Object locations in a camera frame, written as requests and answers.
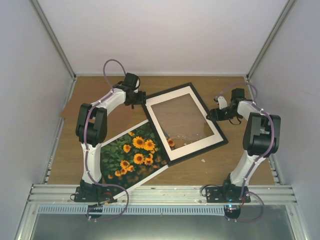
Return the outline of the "clear acrylic sheet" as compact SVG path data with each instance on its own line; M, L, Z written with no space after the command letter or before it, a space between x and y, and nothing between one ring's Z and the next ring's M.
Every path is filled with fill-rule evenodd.
M190 94L151 108L172 151L215 134Z

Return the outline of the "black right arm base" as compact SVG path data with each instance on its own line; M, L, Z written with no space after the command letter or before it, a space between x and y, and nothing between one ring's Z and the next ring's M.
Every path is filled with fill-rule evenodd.
M242 197L240 197L242 188L240 186L217 186L204 185L200 188L200 194L206 198L208 203L250 203L250 195L246 195L248 188L243 189Z

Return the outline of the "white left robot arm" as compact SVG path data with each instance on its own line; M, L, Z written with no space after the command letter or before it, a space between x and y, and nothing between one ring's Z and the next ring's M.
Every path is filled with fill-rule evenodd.
M108 115L118 106L142 105L146 93L139 90L141 80L133 73L126 73L124 80L112 86L111 90L93 103L83 103L79 108L75 134L83 152L83 175L81 187L88 187L86 197L98 202L103 197L100 152L107 136Z

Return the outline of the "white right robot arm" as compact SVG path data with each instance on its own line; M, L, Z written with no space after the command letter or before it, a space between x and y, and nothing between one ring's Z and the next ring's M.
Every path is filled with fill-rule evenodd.
M258 166L270 155L276 153L280 145L281 117L269 114L258 107L253 99L245 98L243 88L231 91L230 102L222 94L214 101L218 108L209 111L207 119L213 122L229 121L233 118L246 120L242 139L243 155L236 168L223 183L221 196L228 203L245 194L250 178Z

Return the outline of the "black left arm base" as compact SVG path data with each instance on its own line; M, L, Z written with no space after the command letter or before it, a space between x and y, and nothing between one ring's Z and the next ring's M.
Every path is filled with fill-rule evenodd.
M117 202L106 187L98 185L78 186L70 200L76 203L111 204Z

